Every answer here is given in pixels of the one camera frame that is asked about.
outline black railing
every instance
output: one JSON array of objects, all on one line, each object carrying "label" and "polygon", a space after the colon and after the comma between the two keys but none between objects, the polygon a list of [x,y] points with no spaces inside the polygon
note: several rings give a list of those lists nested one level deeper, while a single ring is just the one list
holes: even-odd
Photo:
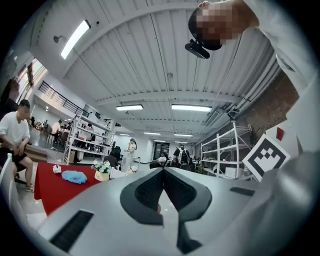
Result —
[{"label": "black railing", "polygon": [[72,113],[78,115],[81,115],[83,113],[82,115],[86,118],[89,116],[89,113],[87,111],[83,110],[81,107],[78,107],[76,104],[72,103],[70,100],[63,97],[59,92],[54,90],[45,81],[42,81],[42,84],[39,87],[39,91],[53,99],[55,102],[57,102],[67,110],[70,110]]}]

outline blue cloth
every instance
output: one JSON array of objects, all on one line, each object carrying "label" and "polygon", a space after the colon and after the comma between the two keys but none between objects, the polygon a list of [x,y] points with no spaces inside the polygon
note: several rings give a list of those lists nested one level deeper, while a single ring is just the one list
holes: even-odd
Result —
[{"label": "blue cloth", "polygon": [[85,183],[87,180],[87,176],[83,172],[76,170],[65,170],[62,172],[62,178],[66,181],[78,184]]}]

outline foot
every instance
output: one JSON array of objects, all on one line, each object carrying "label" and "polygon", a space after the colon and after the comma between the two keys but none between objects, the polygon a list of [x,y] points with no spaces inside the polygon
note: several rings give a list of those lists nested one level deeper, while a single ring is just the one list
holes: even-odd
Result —
[{"label": "foot", "polygon": [[30,186],[26,185],[25,186],[25,191],[34,193],[35,192],[35,188],[32,185],[30,185]]}]

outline ceiling light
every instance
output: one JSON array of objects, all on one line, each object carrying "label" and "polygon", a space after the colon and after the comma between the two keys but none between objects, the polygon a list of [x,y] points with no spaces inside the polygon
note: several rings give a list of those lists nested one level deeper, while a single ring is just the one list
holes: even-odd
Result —
[{"label": "ceiling light", "polygon": [[75,44],[79,41],[79,39],[84,35],[84,33],[90,29],[90,25],[87,20],[84,20],[81,22],[81,24],[76,28],[76,30],[73,32],[72,36],[66,42],[62,52],[61,56],[62,58],[66,59],[69,53],[71,52],[72,48],[75,46]]},{"label": "ceiling light", "polygon": [[190,111],[202,111],[202,112],[210,112],[212,107],[210,106],[193,106],[193,105],[176,105],[172,104],[171,108],[173,110],[190,110]]},{"label": "ceiling light", "polygon": [[174,136],[192,137],[193,135],[188,135],[188,134],[175,134]]},{"label": "ceiling light", "polygon": [[142,105],[129,105],[129,106],[116,106],[118,111],[127,111],[127,110],[143,110],[144,107]]},{"label": "ceiling light", "polygon": [[144,132],[144,134],[150,134],[150,135],[161,135],[161,133],[155,133],[155,132]]}]

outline yellow vase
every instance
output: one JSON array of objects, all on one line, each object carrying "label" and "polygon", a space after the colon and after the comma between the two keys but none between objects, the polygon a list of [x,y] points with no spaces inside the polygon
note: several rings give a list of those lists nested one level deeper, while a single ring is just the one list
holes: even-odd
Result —
[{"label": "yellow vase", "polygon": [[109,180],[109,173],[101,173],[96,170],[94,178],[100,182],[105,182]]}]

